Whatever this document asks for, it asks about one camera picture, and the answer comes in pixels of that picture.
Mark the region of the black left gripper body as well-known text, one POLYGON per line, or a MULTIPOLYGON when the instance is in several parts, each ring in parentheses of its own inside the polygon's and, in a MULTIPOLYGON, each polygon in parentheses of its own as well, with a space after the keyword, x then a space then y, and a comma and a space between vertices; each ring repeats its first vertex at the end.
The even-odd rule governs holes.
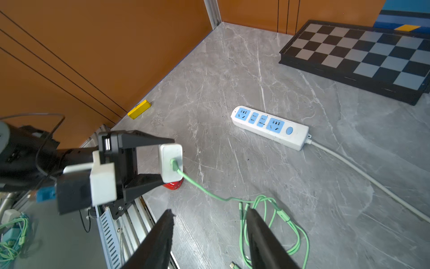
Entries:
POLYGON ((114 165, 117 198, 106 204, 114 220, 121 217, 133 201, 132 183, 137 176, 135 138, 132 132, 114 131, 98 134, 102 164, 114 165))

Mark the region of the white blue power strip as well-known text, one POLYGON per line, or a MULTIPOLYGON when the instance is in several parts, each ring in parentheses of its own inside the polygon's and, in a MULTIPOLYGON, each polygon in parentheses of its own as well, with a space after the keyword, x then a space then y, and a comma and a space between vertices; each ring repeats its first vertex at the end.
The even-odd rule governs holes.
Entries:
POLYGON ((311 144, 309 127, 245 106, 236 107, 231 119, 233 124, 266 139, 280 143, 296 151, 311 144))

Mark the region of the white usb charger adapter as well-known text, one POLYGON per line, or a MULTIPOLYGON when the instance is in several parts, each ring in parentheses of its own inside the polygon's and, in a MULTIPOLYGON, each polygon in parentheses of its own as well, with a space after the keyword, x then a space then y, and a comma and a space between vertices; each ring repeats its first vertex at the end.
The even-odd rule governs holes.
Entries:
POLYGON ((162 180, 165 184, 179 182, 183 176, 183 147, 178 143, 159 145, 159 166, 162 180))

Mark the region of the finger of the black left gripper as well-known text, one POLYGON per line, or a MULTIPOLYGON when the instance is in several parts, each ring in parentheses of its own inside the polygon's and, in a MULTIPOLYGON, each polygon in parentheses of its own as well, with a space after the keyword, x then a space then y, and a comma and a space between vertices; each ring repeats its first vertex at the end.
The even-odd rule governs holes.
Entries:
POLYGON ((164 185, 160 174, 136 175, 124 188, 123 198, 125 202, 132 202, 136 198, 146 194, 156 187, 164 185))
POLYGON ((142 146, 163 145, 174 142, 174 139, 156 137, 141 131, 126 131, 119 134, 119 147, 121 149, 133 149, 142 146))

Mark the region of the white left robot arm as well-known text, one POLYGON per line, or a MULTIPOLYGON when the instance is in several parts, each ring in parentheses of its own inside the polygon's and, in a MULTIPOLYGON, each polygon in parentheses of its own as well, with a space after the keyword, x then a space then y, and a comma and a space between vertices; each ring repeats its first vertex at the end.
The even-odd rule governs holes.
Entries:
POLYGON ((175 141, 141 131, 98 134, 92 148, 58 149, 52 136, 32 126, 1 123, 1 191, 53 187, 61 215, 106 206, 114 219, 148 191, 167 183, 160 174, 140 174, 137 148, 175 141))

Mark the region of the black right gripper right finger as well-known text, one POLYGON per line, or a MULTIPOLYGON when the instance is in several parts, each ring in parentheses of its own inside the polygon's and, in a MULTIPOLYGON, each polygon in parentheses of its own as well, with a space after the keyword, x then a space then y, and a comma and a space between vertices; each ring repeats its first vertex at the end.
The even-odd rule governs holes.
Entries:
POLYGON ((256 210, 248 210, 246 224, 253 269, 299 269, 256 210))

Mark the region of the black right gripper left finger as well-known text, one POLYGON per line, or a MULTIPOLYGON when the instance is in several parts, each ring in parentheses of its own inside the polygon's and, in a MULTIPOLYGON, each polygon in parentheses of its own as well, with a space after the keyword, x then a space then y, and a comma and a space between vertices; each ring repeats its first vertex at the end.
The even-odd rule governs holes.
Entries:
POLYGON ((122 269, 167 269, 170 264, 174 217, 170 209, 165 210, 122 269))

